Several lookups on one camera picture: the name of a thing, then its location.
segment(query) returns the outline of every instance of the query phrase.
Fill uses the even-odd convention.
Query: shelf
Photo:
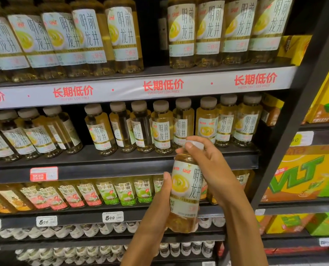
[[[297,233],[264,234],[262,241],[264,248],[291,248],[320,246],[320,238],[329,236],[311,236],[306,230]]]
[[[249,63],[183,70],[155,66],[139,74],[106,78],[6,83],[0,84],[0,109],[289,89],[296,70],[282,64]],[[247,74],[255,74],[253,84],[245,84]],[[162,81],[162,89],[154,89],[154,81]],[[72,90],[72,96],[65,95],[63,88]]]
[[[9,228],[32,228],[36,226],[37,216],[57,216],[58,225],[72,224],[93,224],[102,223],[102,213],[112,211],[122,211],[124,213],[124,221],[139,221],[142,220],[147,211],[149,204],[137,203],[135,206],[122,207],[116,205],[101,205],[97,207],[82,207],[79,209],[68,208],[63,211],[53,210],[36,210],[33,212],[18,212],[17,214],[0,214],[2,229]],[[200,203],[198,213],[199,218],[204,217],[223,217],[222,208],[218,205],[210,205],[207,201]]]
[[[286,255],[268,255],[269,265],[329,263],[329,250],[323,252],[296,252]]]
[[[229,145],[219,149],[232,170],[258,168],[258,149],[254,146]],[[0,161],[0,184],[29,182],[31,168],[49,166],[58,166],[59,180],[163,174],[172,171],[175,156],[175,152],[164,156],[155,151],[144,154],[137,150],[130,153],[117,150],[110,156],[100,156],[94,145],[86,145],[73,155],[63,152],[51,159]]]
[[[123,233],[117,233],[114,230],[108,235],[102,235],[100,232],[94,237],[83,235],[78,239],[73,239],[69,235],[65,238],[56,236],[44,238],[42,236],[31,239],[29,237],[23,240],[14,238],[3,239],[0,237],[0,250],[17,250],[31,248],[60,248],[60,247],[77,247],[77,246],[101,246],[101,245],[127,245],[131,242],[133,234],[127,230]],[[211,225],[208,229],[199,226],[194,233],[180,234],[174,233],[167,229],[163,235],[162,243],[182,243],[192,241],[224,241],[225,235],[223,228]]]
[[[258,209],[265,209],[265,215],[325,213],[329,212],[329,197],[306,201],[260,203]]]

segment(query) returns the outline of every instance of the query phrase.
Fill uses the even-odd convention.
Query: plastic bottle
[[[72,17],[72,8],[65,0],[43,0],[41,17],[53,49],[68,77],[88,76],[89,67],[82,48],[85,37],[79,35]]]
[[[130,111],[126,110],[125,102],[111,102],[109,114],[115,140],[122,152],[128,153],[136,148],[134,131],[132,129]]]
[[[34,1],[8,2],[10,5],[5,8],[8,20],[38,78],[49,80],[65,77]]]
[[[169,65],[174,69],[195,65],[197,0],[168,0]]]
[[[47,127],[53,134],[58,146],[66,150],[67,154],[74,154],[80,151],[83,147],[81,140],[78,137],[70,116],[62,112],[59,105],[46,106],[43,111],[48,116]]]
[[[39,153],[43,153],[45,158],[61,154],[61,149],[46,125],[45,116],[40,116],[35,107],[20,109],[18,114],[24,120],[24,132]]]
[[[154,187],[150,175],[134,176],[134,185],[139,202],[152,202],[154,196]]]
[[[0,69],[14,82],[37,79],[36,72],[30,67],[25,53],[7,20],[7,13],[0,6],[0,41],[8,41],[0,46]]]
[[[219,109],[219,123],[217,124],[217,134],[215,145],[226,147],[229,145],[232,134],[235,114],[237,112],[237,95],[223,94],[220,97],[220,103],[216,106]]]
[[[103,4],[97,0],[75,0],[70,5],[93,76],[114,74],[115,58]]]
[[[194,135],[194,109],[190,106],[190,98],[176,99],[176,108],[173,110],[173,145],[175,148],[182,147],[185,138]]]
[[[136,190],[131,177],[115,178],[114,185],[122,206],[131,206],[136,204]]]
[[[224,21],[225,0],[198,0],[196,25],[196,65],[219,66],[222,62],[220,40]]]
[[[225,1],[226,28],[220,44],[223,63],[243,64],[247,61],[256,6],[257,0]]]
[[[99,178],[96,180],[96,186],[106,205],[118,204],[120,202],[113,182],[113,178]]]
[[[235,130],[231,138],[235,145],[240,147],[251,145],[252,136],[256,133],[263,109],[259,104],[261,99],[260,93],[247,93],[243,96],[243,103],[238,106]]]
[[[85,118],[89,133],[100,155],[108,156],[117,150],[117,145],[110,127],[108,115],[102,111],[98,103],[91,103],[84,107]]]
[[[216,108],[217,99],[206,96],[200,99],[200,107],[196,110],[195,135],[209,139],[215,143],[219,110]]]
[[[149,153],[154,150],[151,111],[147,109],[147,103],[144,100],[132,102],[131,107],[130,117],[137,150],[142,153]]]
[[[22,127],[22,120],[14,109],[0,111],[0,130],[15,150],[27,160],[38,158],[41,154],[35,149]]]
[[[102,200],[95,183],[90,179],[84,179],[77,183],[77,188],[82,193],[88,206],[102,205]]]
[[[22,188],[21,184],[0,185],[0,195],[18,211],[34,210],[34,205],[20,192]]]
[[[167,7],[168,0],[162,0],[159,2],[159,8],[161,10],[158,19],[158,33],[159,33],[159,49],[163,53],[163,57],[169,63],[169,50],[168,50],[168,21],[167,21]]]
[[[292,3],[293,0],[258,0],[252,36],[248,45],[248,58],[251,62],[274,61],[288,23]]]
[[[203,150],[204,145],[189,141]],[[173,232],[194,231],[200,200],[203,175],[197,162],[188,154],[177,154],[172,171],[171,212],[166,226]]]
[[[69,207],[65,198],[57,189],[59,186],[58,181],[42,182],[39,185],[42,187],[40,188],[42,195],[47,199],[47,203],[53,210],[59,211]]]
[[[20,192],[33,203],[36,209],[47,209],[50,207],[47,203],[47,199],[40,191],[41,187],[37,183],[28,182],[21,185]]]
[[[106,0],[104,7],[117,71],[120,74],[143,71],[144,62],[135,2],[133,0]],[[119,21],[118,15],[121,15],[123,20]]]
[[[78,181],[62,181],[58,186],[58,190],[65,197],[66,201],[72,208],[85,206],[85,201],[77,188]]]
[[[174,151],[173,113],[165,100],[155,101],[153,110],[151,120],[154,149],[161,155],[170,154]]]
[[[161,190],[163,184],[163,174],[153,175],[153,186],[154,191],[157,193]]]

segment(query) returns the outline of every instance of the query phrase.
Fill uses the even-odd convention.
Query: white bottle cap
[[[18,111],[18,115],[21,118],[31,118],[31,117],[37,117],[39,116],[39,111],[35,107],[31,108],[23,108]]]
[[[252,92],[243,95],[244,103],[259,103],[261,99],[262,99],[262,95],[258,92]]]
[[[110,103],[110,109],[112,111],[124,111],[126,110],[126,104],[125,102],[111,102]]]
[[[160,7],[167,7],[168,6],[168,0],[162,0],[159,2]]]
[[[223,105],[232,105],[233,103],[236,103],[236,101],[237,95],[234,93],[223,94],[220,96],[220,102]]]
[[[143,111],[147,109],[147,103],[144,100],[134,101],[131,103],[132,111]]]
[[[197,148],[199,148],[200,150],[204,150],[204,144],[199,143],[197,141],[191,141],[191,140],[185,140],[185,142],[190,142],[193,145],[195,145]]]
[[[88,115],[100,114],[103,111],[100,103],[90,103],[84,107],[84,110]]]
[[[176,99],[176,107],[189,108],[191,106],[191,99],[187,97]]]
[[[43,111],[45,112],[46,115],[50,116],[50,115],[56,115],[62,112],[62,108],[59,105],[55,105],[55,106],[45,106],[43,108]]]
[[[0,120],[8,120],[8,119],[18,118],[18,114],[14,109],[7,109],[0,111]]]
[[[200,99],[200,107],[212,108],[217,104],[217,99],[215,97],[206,96]]]
[[[153,110],[156,112],[165,112],[169,110],[169,103],[165,100],[158,100],[153,103]]]

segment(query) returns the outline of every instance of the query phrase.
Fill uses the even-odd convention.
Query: white price tag
[[[58,180],[58,167],[36,167],[30,169],[30,181],[52,181]]]
[[[290,146],[308,146],[313,143],[313,131],[297,132]]]
[[[215,261],[203,261],[202,266],[215,266]]]
[[[255,213],[256,216],[262,216],[262,215],[264,215],[265,212],[266,212],[265,209],[256,209],[254,211],[254,213]]]
[[[57,226],[57,216],[39,216],[36,217],[36,226],[37,227],[51,227]]]
[[[124,221],[124,212],[105,212],[103,213],[103,222],[123,222]]]
[[[329,238],[319,238],[320,246],[327,247],[329,246]]]

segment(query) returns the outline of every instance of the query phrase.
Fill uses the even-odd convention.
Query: box
[[[281,39],[278,57],[291,59],[291,64],[299,66],[302,62],[312,35],[283,36]]]
[[[264,231],[266,230],[266,227],[268,226],[271,218],[272,216],[256,216],[258,227],[259,227],[259,233],[261,235],[264,234]]]
[[[301,232],[313,214],[279,214],[270,221],[266,233]]]
[[[323,154],[326,152],[325,146],[289,148],[288,154],[294,155],[283,157],[261,201],[315,199],[329,182],[329,154]]]
[[[315,214],[306,230],[313,236],[329,236],[329,213]]]
[[[277,123],[277,119],[283,105],[284,102],[282,100],[279,100],[278,98],[275,98],[274,96],[268,93],[263,93],[262,95],[263,110],[261,114],[261,120],[267,126],[274,126]]]

